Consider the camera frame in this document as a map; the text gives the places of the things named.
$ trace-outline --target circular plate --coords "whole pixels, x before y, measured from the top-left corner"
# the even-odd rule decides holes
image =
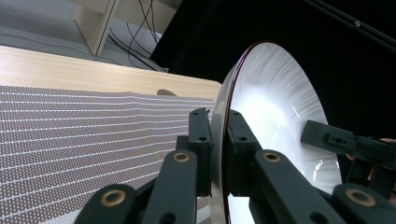
[[[223,192],[227,167],[222,159],[222,141],[230,109],[244,116],[262,148],[286,155],[314,187],[332,193],[332,189],[341,184],[336,155],[300,141],[308,119],[327,124],[304,70],[279,45],[259,42],[247,49],[225,78],[212,118],[212,191],[222,196],[222,200],[212,200],[218,203],[212,205],[224,208],[224,222],[252,222],[248,198]]]

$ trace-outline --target perforated sheet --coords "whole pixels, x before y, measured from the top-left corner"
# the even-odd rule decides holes
[[[100,188],[155,178],[209,99],[0,86],[1,223],[73,223]],[[197,223],[211,223],[199,198]]]

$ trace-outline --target wooden furniture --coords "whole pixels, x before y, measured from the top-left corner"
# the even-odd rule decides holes
[[[78,5],[76,23],[92,54],[100,55],[113,18],[140,26],[147,14],[150,29],[163,34],[181,0],[68,0]]]
[[[0,85],[84,91],[132,91],[216,100],[216,81],[0,47]]]

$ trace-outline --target dotted pattern surface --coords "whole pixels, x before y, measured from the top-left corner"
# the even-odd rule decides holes
[[[0,86],[0,223],[72,223],[99,189],[155,178],[209,99]],[[199,198],[204,211],[207,198]],[[210,214],[201,223],[211,223]]]

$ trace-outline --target gray floor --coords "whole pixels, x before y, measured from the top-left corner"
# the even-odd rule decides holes
[[[143,55],[135,54],[146,64],[133,56],[130,57],[130,62],[127,52],[118,48],[109,38],[102,54],[92,55],[74,20],[76,8],[77,5],[65,0],[2,0],[0,45],[163,71],[161,67],[148,60],[149,54],[155,49],[156,41],[150,30],[139,30],[140,24],[129,23],[132,34],[139,30],[135,38],[138,44],[134,42],[131,47]],[[118,39],[129,46],[132,36],[125,21],[114,20],[111,29]]]

